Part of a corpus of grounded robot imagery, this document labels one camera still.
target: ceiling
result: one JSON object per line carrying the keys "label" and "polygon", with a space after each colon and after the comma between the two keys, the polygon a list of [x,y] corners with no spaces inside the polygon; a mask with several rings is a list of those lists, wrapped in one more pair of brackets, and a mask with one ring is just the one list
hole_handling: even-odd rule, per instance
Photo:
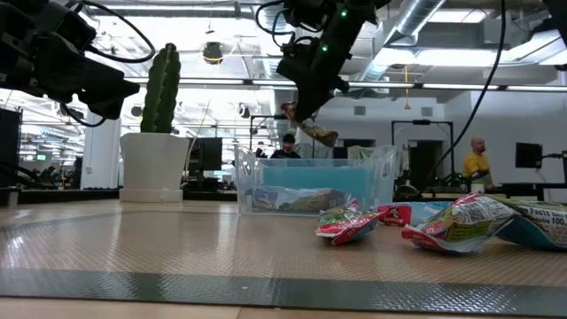
{"label": "ceiling", "polygon": [[[274,66],[277,65],[281,53],[273,44],[271,36],[259,30],[252,19],[257,4],[264,1],[243,0],[237,5],[229,1],[191,0],[98,2],[125,15],[150,39],[157,50],[166,43],[174,43],[181,55],[181,77],[261,79],[278,76],[274,72]],[[395,19],[400,12],[400,2],[401,0],[393,0],[388,7],[378,10],[377,19],[384,21],[384,25],[388,20]],[[380,81],[484,82],[489,65],[460,66],[463,62],[462,58],[457,59],[456,65],[423,65],[420,64],[422,60],[419,59],[418,54],[421,54],[421,51],[431,50],[430,46],[433,44],[436,45],[436,49],[439,46],[443,49],[476,45],[473,40],[477,39],[469,39],[469,35],[473,33],[481,34],[485,43],[490,42],[489,34],[498,27],[498,22],[494,19],[499,15],[498,3],[499,1],[496,0],[447,0],[431,17],[430,23],[420,31],[417,47],[414,48],[415,50],[412,49],[414,50],[412,54],[418,58],[413,58],[412,55],[412,60],[406,66],[392,66],[394,64],[392,62],[385,63]],[[545,8],[539,0],[507,1],[507,5],[510,18],[513,20],[509,24],[510,35],[507,36],[508,49],[511,49],[530,39],[529,29],[540,23],[540,19],[534,16],[541,14]],[[144,41],[118,18],[92,8],[82,13],[82,17],[97,29],[95,46],[99,50],[127,58],[142,57],[149,52]],[[263,17],[262,21],[271,23],[273,16]],[[369,23],[364,26],[351,50],[353,59],[344,65],[342,76],[351,80],[360,79],[362,71],[373,63],[380,63],[376,48],[380,26]],[[276,40],[280,43],[287,41],[285,36],[278,36]],[[221,43],[223,61],[219,65],[210,65],[203,59],[202,50],[211,42]],[[394,52],[395,60],[401,57],[400,52],[405,48],[393,47],[389,50]],[[146,77],[151,65],[150,62],[127,65],[92,54],[89,54],[89,57],[122,70],[127,77]],[[552,66],[540,66],[535,62],[518,64],[517,60],[511,62],[515,62],[515,65],[502,67],[494,78],[495,82],[543,84],[553,81],[556,75],[555,71],[551,72]],[[390,89],[379,93],[381,98],[391,100],[407,95],[404,89]],[[125,100],[122,110],[123,134],[139,130],[140,118],[133,116],[131,110],[133,107],[144,105],[144,94],[145,90],[142,89],[140,93]],[[438,90],[410,92],[411,97],[434,97],[438,103],[445,103],[454,94],[453,91]],[[232,143],[248,145],[250,120],[243,119],[239,115],[240,108],[248,108],[251,115],[271,115],[276,112],[281,102],[289,99],[293,99],[293,93],[290,91],[182,87],[177,96],[178,107],[174,126],[181,136],[198,134],[224,137],[227,139],[228,148]],[[26,128],[30,132],[34,131],[34,126],[37,126],[60,134],[61,138],[84,141],[84,129],[66,116],[62,116],[58,106],[47,99],[0,90],[0,105],[23,110],[24,124],[30,127]],[[86,114],[86,105],[72,103],[70,106]],[[260,125],[259,121],[254,123],[254,126],[258,125]],[[288,126],[281,121],[264,122],[259,126],[259,133],[254,137],[253,142],[255,144],[262,142],[264,145],[276,144],[278,137],[287,130]]]}

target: person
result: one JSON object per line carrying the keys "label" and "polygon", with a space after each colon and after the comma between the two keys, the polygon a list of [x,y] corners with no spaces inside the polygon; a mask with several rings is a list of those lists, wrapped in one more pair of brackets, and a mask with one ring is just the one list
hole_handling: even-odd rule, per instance
{"label": "person", "polygon": [[464,160],[462,174],[469,177],[472,183],[482,183],[487,190],[493,188],[492,177],[490,176],[490,165],[485,155],[485,139],[482,137],[472,137],[470,140],[472,152]]}
{"label": "person", "polygon": [[295,137],[293,134],[286,134],[283,136],[283,149],[275,151],[271,159],[301,159],[299,154],[293,151],[295,145]]}

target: clear plastic bin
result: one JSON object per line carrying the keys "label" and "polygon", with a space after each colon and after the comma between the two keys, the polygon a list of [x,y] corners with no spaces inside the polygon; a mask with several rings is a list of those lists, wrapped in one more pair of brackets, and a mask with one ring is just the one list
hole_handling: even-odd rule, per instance
{"label": "clear plastic bin", "polygon": [[236,154],[236,180],[240,213],[318,214],[252,207],[252,195],[261,186],[294,190],[333,189],[356,198],[362,209],[391,203],[396,149],[387,145],[367,159],[257,159],[240,147]]}

